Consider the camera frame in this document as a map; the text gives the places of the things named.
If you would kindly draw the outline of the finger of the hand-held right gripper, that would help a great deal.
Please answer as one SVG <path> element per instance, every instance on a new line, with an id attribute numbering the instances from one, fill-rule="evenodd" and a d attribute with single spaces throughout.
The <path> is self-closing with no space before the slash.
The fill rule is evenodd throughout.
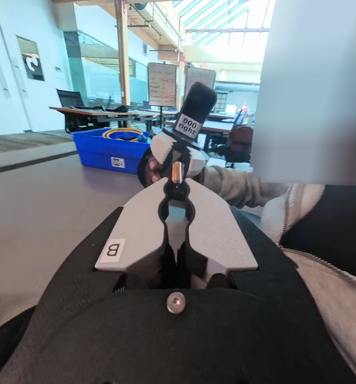
<path id="1" fill-rule="evenodd" d="M 207 154 L 202 150 L 189 148 L 189 165 L 186 177 L 198 176 L 207 163 Z"/>
<path id="2" fill-rule="evenodd" d="M 170 166 L 173 159 L 174 135 L 171 130 L 162 129 L 152 138 L 150 149 L 152 157 L 160 166 Z"/>

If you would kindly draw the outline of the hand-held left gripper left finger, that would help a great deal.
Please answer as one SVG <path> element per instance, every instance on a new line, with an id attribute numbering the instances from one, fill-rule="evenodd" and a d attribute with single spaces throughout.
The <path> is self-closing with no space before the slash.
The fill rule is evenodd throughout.
<path id="1" fill-rule="evenodd" d="M 162 178 L 123 206 L 95 263 L 97 271 L 136 275 L 150 288 L 168 286 L 174 270 L 166 224 L 170 182 Z"/>

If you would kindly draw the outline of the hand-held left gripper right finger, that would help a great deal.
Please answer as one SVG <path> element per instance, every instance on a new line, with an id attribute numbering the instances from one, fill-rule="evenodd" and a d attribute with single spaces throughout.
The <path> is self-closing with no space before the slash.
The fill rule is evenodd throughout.
<path id="1" fill-rule="evenodd" d="M 215 274 L 258 270 L 229 204 L 192 179 L 177 204 L 177 284 L 204 288 Z"/>

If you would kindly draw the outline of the blue storage bin white label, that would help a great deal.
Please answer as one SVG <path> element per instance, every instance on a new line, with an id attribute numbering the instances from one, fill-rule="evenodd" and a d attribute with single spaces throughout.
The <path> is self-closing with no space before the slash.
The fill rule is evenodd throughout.
<path id="1" fill-rule="evenodd" d="M 81 164 L 87 167 L 136 174 L 150 144 L 137 142 L 137 128 L 102 128 L 71 133 Z"/>

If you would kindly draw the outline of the person's right forearm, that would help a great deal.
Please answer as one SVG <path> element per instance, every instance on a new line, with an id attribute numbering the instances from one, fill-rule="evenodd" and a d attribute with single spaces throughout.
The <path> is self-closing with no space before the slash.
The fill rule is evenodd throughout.
<path id="1" fill-rule="evenodd" d="M 263 182 L 252 171 L 205 166 L 198 182 L 236 208 L 263 207 L 270 200 L 285 195 L 290 184 Z"/>

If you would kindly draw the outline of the wooden office desk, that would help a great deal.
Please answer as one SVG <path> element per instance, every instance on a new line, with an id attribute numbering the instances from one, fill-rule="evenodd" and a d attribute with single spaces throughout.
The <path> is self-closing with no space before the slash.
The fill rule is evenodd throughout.
<path id="1" fill-rule="evenodd" d="M 76 115 L 80 122 L 85 121 L 88 123 L 86 130 L 94 130 L 100 128 L 106 128 L 110 126 L 111 122 L 119 122 L 121 124 L 126 124 L 127 122 L 133 122 L 137 117 L 140 116 L 136 112 L 113 112 L 108 110 L 99 110 L 99 109 L 86 109 L 86 108 L 75 108 L 75 107 L 49 107 L 50 110 L 57 111 L 62 113 L 64 116 L 66 114 Z"/>

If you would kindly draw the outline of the grey desk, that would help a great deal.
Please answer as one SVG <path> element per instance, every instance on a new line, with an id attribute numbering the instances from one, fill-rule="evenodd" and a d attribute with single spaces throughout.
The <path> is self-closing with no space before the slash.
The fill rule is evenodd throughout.
<path id="1" fill-rule="evenodd" d="M 35 306 L 71 251 L 141 189 L 78 155 L 0 173 L 0 326 Z"/>

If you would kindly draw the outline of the long office table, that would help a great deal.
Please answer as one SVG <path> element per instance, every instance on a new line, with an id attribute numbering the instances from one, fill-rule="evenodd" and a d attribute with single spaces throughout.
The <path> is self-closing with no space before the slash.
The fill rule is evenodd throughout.
<path id="1" fill-rule="evenodd" d="M 164 126 L 169 126 L 174 135 L 187 141 L 194 141 L 200 133 L 229 133 L 233 128 L 233 123 L 208 120 L 200 122 L 182 113 L 179 113 L 175 120 L 163 119 L 162 124 Z"/>

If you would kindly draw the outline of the glass skylight roof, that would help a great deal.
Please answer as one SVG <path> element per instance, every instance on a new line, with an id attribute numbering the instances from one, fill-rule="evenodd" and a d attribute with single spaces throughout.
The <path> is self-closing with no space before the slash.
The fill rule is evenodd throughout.
<path id="1" fill-rule="evenodd" d="M 171 1 L 185 28 L 185 49 L 218 61 L 262 63 L 275 0 Z"/>

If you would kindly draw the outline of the black office chair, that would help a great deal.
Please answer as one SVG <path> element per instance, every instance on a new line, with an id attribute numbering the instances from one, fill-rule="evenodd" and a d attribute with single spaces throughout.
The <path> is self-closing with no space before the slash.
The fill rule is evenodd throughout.
<path id="1" fill-rule="evenodd" d="M 65 115 L 65 131 L 68 134 L 72 132 L 80 132 L 86 130 L 88 123 L 85 121 L 80 122 L 80 119 L 73 114 Z"/>

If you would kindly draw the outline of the person's black shirt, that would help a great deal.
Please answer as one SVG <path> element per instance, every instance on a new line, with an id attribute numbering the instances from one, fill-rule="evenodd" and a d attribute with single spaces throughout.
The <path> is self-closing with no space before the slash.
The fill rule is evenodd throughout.
<path id="1" fill-rule="evenodd" d="M 280 244 L 356 277 L 356 186 L 326 185 L 319 201 L 286 231 Z"/>

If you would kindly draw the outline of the framed wall picture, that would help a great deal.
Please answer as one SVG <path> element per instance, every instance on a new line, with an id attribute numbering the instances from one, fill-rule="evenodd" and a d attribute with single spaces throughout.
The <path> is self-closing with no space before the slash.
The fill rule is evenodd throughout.
<path id="1" fill-rule="evenodd" d="M 41 66 L 37 43 L 21 36 L 17 36 L 17 41 L 27 78 L 44 82 L 45 76 Z"/>

